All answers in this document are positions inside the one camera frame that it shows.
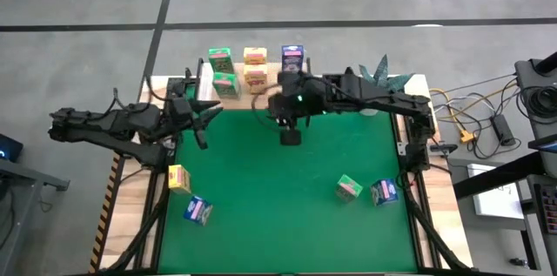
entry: black floor line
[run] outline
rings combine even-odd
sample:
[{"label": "black floor line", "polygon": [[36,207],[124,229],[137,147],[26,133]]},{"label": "black floor line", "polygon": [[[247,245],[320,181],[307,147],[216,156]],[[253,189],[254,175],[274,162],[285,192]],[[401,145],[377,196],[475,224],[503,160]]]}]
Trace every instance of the black floor line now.
[{"label": "black floor line", "polygon": [[494,26],[525,24],[557,24],[557,17],[495,18],[495,19],[418,19],[418,20],[323,20],[277,22],[181,23],[165,24],[165,30],[254,30],[254,29],[309,29],[309,28],[377,28],[413,27],[423,25]]},{"label": "black floor line", "polygon": [[145,68],[143,69],[144,76],[150,76],[155,68],[158,46],[160,45],[160,39],[163,36],[164,21],[166,20],[166,14],[168,14],[168,6],[170,3],[171,0],[162,0],[160,3],[157,25],[153,31],[153,38],[151,39],[151,45],[149,46],[149,52],[147,53],[147,59],[145,60]]},{"label": "black floor line", "polygon": [[174,24],[76,24],[76,25],[33,25],[0,26],[0,32],[70,32],[70,31],[125,31],[155,30],[154,37],[163,30],[252,30],[252,29],[311,29],[311,28],[389,28],[413,27],[421,25],[460,26],[498,26],[557,24],[557,17],[539,18],[493,18],[493,19],[416,19],[416,20],[320,20],[320,21],[275,21],[275,22],[223,22],[223,23],[174,23]]},{"label": "black floor line", "polygon": [[0,26],[0,32],[79,32],[154,30],[155,24],[54,24]]}]

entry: gray floor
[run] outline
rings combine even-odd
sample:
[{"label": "gray floor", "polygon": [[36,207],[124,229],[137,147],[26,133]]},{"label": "gray floor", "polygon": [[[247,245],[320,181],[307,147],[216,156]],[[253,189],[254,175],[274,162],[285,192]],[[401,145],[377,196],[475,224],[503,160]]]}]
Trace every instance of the gray floor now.
[{"label": "gray floor", "polygon": [[[557,17],[555,1],[171,0],[167,22]],[[0,25],[125,24],[154,23],[160,0],[0,0],[0,5]],[[44,192],[55,207],[47,214],[37,208],[21,274],[86,271],[111,153],[93,145],[50,141],[48,113],[63,106],[103,110],[114,86],[124,100],[133,101],[150,41],[150,31],[0,33],[2,133],[25,143],[25,165],[71,179],[65,193]],[[388,54],[392,73],[425,73],[431,87],[448,89],[509,74],[516,60],[549,55],[557,50],[557,25],[166,31],[154,74],[182,74],[215,46],[231,46],[237,59],[244,46],[266,46],[270,59],[278,60],[281,44],[304,44],[315,72],[356,64],[374,67]],[[509,79],[474,90],[495,91]],[[454,92],[453,97],[468,92]],[[525,143],[532,138],[513,104],[505,113],[517,138]],[[482,108],[474,114],[488,115]],[[457,142],[452,125],[442,124],[441,131],[446,141]],[[491,132],[486,135],[482,145],[488,151],[494,140]],[[523,145],[495,160],[507,162],[527,152]],[[472,156],[461,149],[454,157]],[[517,232],[467,226],[466,235],[476,267],[527,273],[506,263],[523,256]]]}]

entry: computer monitor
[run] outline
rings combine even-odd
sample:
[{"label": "computer monitor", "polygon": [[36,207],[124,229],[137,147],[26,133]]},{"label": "computer monitor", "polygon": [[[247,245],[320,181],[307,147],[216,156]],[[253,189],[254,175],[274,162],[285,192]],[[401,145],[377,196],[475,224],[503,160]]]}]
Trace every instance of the computer monitor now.
[{"label": "computer monitor", "polygon": [[530,149],[557,153],[557,134],[528,142]]}]

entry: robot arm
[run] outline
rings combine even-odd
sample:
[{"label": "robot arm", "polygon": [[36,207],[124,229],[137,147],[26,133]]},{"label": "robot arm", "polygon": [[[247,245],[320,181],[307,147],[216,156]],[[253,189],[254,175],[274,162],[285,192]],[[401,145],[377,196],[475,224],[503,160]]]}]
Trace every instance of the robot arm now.
[{"label": "robot arm", "polygon": [[328,112],[375,109],[409,118],[409,143],[406,147],[408,171],[429,168],[427,140],[435,133],[429,98],[393,92],[355,75],[351,68],[344,74],[314,77],[304,72],[280,72],[282,92],[269,97],[269,112],[280,126],[283,145],[299,145],[301,133],[296,129],[299,118],[309,126],[311,116]]},{"label": "robot arm", "polygon": [[[106,113],[62,108],[51,113],[50,138],[60,142],[89,142],[134,157],[145,167],[162,167],[166,149],[159,141],[183,130],[193,130],[201,149],[207,148],[204,130],[222,108],[219,101],[186,100],[183,94],[154,104],[130,104]],[[139,142],[132,142],[136,135]]]}]

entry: green mat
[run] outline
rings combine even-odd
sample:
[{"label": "green mat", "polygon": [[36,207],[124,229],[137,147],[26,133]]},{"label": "green mat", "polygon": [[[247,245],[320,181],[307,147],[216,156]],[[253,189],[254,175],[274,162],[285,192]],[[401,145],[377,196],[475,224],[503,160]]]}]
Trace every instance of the green mat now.
[{"label": "green mat", "polygon": [[[375,207],[369,190],[399,169],[388,114],[315,117],[289,147],[252,111],[227,110],[206,138],[201,151],[185,132],[177,163],[214,208],[199,226],[183,219],[191,197],[171,194],[161,273],[416,271],[404,200]],[[365,187],[349,204],[335,195],[343,173]]]}]

